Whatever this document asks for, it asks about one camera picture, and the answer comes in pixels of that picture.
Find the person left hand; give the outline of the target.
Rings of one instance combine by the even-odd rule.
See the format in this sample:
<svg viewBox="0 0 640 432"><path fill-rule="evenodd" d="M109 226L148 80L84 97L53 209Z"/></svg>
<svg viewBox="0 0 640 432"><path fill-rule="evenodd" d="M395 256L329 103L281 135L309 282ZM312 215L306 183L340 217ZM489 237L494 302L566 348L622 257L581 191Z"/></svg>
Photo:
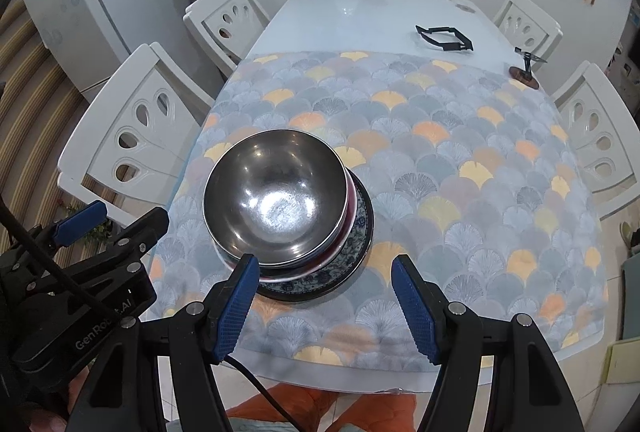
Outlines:
<svg viewBox="0 0 640 432"><path fill-rule="evenodd" d="M80 390L88 377L89 371L89 367L79 371L79 374L68 384L68 388L61 392L54 404L49 404L44 409L34 408L30 410L27 413L29 430L34 432L64 432L68 417L76 405ZM61 409L62 403L66 404L66 411L64 415L60 416L54 410Z"/></svg>

